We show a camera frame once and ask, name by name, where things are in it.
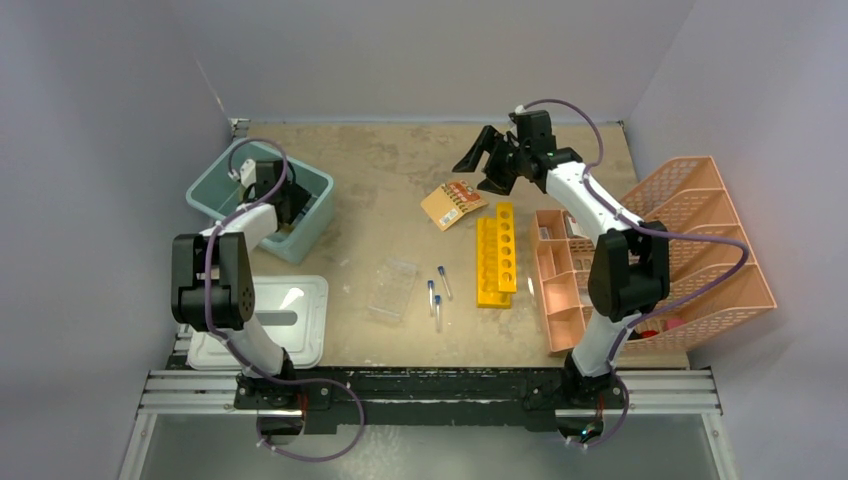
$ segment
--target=test tube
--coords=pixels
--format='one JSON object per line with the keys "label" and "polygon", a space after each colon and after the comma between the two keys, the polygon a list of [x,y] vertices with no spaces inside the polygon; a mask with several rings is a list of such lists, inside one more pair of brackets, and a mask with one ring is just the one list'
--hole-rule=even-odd
{"label": "test tube", "polygon": [[442,333],[442,296],[436,295],[436,333]]}
{"label": "test tube", "polygon": [[445,292],[448,294],[448,300],[453,300],[453,294],[450,291],[450,285],[448,285],[448,277],[445,276],[445,267],[439,265],[439,275],[442,276],[442,283],[445,284]]}
{"label": "test tube", "polygon": [[427,290],[429,290],[429,291],[430,291],[430,293],[429,293],[429,297],[430,297],[430,316],[432,317],[433,315],[435,315],[435,314],[436,314],[436,308],[435,308],[435,306],[433,305],[433,303],[434,303],[433,294],[434,294],[434,293],[436,293],[436,284],[435,284],[432,280],[427,280]]}

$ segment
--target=barcode label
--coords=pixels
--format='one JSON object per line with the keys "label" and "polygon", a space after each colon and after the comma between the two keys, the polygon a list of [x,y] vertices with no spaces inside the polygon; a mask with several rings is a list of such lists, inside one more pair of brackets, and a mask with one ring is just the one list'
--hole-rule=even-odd
{"label": "barcode label", "polygon": [[450,212],[446,213],[445,216],[442,217],[441,220],[439,220],[439,223],[441,223],[444,227],[445,225],[449,224],[454,218],[456,218],[457,215],[459,215],[459,212],[457,212],[455,208],[452,208]]}

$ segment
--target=teal bin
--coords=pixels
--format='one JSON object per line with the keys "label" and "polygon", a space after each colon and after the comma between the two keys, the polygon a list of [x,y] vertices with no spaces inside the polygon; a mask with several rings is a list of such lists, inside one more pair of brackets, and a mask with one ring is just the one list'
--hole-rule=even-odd
{"label": "teal bin", "polygon": [[[231,148],[232,145],[186,192],[188,204],[214,220],[223,220],[233,213],[240,199],[240,184],[227,175],[227,155]],[[279,154],[265,144],[250,143],[236,150],[233,168],[238,170],[248,158],[269,160],[279,158]],[[297,183],[312,194],[312,199],[305,213],[293,222],[290,232],[275,233],[260,245],[287,262],[299,264],[333,219],[333,177],[291,157],[289,167],[294,168]]]}

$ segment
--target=plastic basket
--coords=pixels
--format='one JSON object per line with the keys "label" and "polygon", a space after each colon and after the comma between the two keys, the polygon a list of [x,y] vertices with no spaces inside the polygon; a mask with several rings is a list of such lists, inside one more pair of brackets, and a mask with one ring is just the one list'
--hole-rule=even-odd
{"label": "plastic basket", "polygon": [[[227,176],[227,155],[231,148],[232,145],[186,192],[188,204],[214,220],[222,220],[235,211],[240,200],[240,184]],[[233,168],[238,170],[248,158],[257,161],[279,158],[279,153],[264,144],[250,143],[236,150]],[[333,177],[291,157],[289,165],[294,169],[298,185],[309,191],[312,199],[290,230],[269,236],[260,246],[287,262],[299,264],[333,219]]]}
{"label": "plastic basket", "polygon": [[[750,247],[710,157],[668,161],[625,195],[621,204],[646,221],[662,221],[669,231],[731,237]],[[533,286],[551,353],[573,348],[592,315],[587,282],[594,248],[585,238],[568,237],[567,214],[565,210],[537,211],[530,227],[537,273]],[[739,258],[739,250],[731,246],[680,240],[669,243],[669,254],[671,293],[659,306],[694,292]],[[729,280],[639,325],[639,332],[659,333],[628,341],[625,351],[688,351],[776,306],[752,249],[748,263]],[[670,318],[684,323],[669,329]]]}

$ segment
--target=wooden table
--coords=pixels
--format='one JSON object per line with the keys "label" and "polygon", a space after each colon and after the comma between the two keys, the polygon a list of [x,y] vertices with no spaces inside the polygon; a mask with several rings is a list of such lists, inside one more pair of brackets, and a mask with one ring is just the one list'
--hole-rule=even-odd
{"label": "wooden table", "polygon": [[[484,194],[490,205],[441,232],[419,202],[449,180],[476,185],[481,173],[454,174],[480,125],[286,125],[251,124],[251,137],[279,141],[289,155],[332,175],[335,218],[303,263],[290,265],[257,250],[254,275],[321,275],[330,285],[322,365],[379,366],[556,366],[528,286],[533,272],[527,229],[533,212],[561,208],[527,181],[512,195]],[[613,195],[636,184],[624,133],[603,126],[606,159],[594,173]],[[597,155],[586,127],[554,129],[560,146],[584,159]],[[478,309],[475,302],[475,219],[493,216],[494,203],[515,209],[518,293],[509,310]],[[415,286],[399,322],[375,317],[367,308],[375,274],[387,258],[418,266]],[[444,328],[436,333],[429,315],[427,280],[441,282],[444,265],[454,294],[443,305]],[[622,366],[687,367],[685,354],[623,357]]]}

